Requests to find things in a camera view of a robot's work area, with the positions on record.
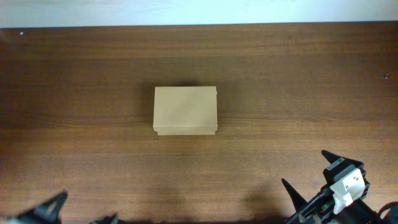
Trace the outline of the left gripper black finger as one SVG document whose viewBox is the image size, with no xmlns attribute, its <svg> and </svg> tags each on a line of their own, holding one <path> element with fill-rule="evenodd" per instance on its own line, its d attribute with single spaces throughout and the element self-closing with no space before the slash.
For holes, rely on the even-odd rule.
<svg viewBox="0 0 398 224">
<path fill-rule="evenodd" d="M 38 206 L 22 212 L 15 219 L 18 222 L 60 222 L 60 211 L 67 198 L 66 191 L 60 192 Z"/>
<path fill-rule="evenodd" d="M 94 220 L 90 222 L 90 224 L 118 224 L 119 216 L 118 214 L 114 214 L 110 217 L 104 217 L 102 220 Z"/>
</svg>

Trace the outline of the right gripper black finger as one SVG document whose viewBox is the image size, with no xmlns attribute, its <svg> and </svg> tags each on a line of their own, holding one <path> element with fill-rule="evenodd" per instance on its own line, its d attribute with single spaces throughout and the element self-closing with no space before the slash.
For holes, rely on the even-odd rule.
<svg viewBox="0 0 398 224">
<path fill-rule="evenodd" d="M 336 161 L 342 161 L 344 160 L 341 156 L 338 156 L 330 151 L 327 150 L 322 150 L 321 154 L 323 155 L 323 157 L 330 163 L 333 164 Z"/>
<path fill-rule="evenodd" d="M 307 201 L 285 179 L 281 179 L 281 181 L 290 196 L 295 211 L 299 211 L 304 205 L 307 204 Z"/>
</svg>

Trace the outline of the cardboard box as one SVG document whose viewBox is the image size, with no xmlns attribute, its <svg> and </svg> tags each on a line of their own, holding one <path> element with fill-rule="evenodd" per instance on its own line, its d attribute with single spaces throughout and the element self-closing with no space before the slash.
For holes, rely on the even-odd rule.
<svg viewBox="0 0 398 224">
<path fill-rule="evenodd" d="M 216 134 L 216 87 L 155 87 L 153 129 L 159 136 Z"/>
</svg>

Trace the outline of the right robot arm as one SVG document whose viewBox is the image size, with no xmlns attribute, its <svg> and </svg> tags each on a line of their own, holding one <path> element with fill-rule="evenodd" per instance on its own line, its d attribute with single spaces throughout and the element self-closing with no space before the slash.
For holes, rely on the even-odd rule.
<svg viewBox="0 0 398 224">
<path fill-rule="evenodd" d="M 397 224 L 397 202 L 387 203 L 379 211 L 364 202 L 370 183 L 363 162 L 326 150 L 322 155 L 330 163 L 323 170 L 326 184 L 311 200 L 306 201 L 282 179 L 295 208 L 285 224 Z"/>
</svg>

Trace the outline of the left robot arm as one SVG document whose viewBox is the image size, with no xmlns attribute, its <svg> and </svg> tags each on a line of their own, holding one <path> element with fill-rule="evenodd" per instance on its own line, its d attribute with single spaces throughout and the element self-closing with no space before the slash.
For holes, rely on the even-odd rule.
<svg viewBox="0 0 398 224">
<path fill-rule="evenodd" d="M 68 192 L 60 192 L 52 198 L 18 215 L 6 216 L 6 223 L 62 224 L 59 214 L 67 198 Z"/>
</svg>

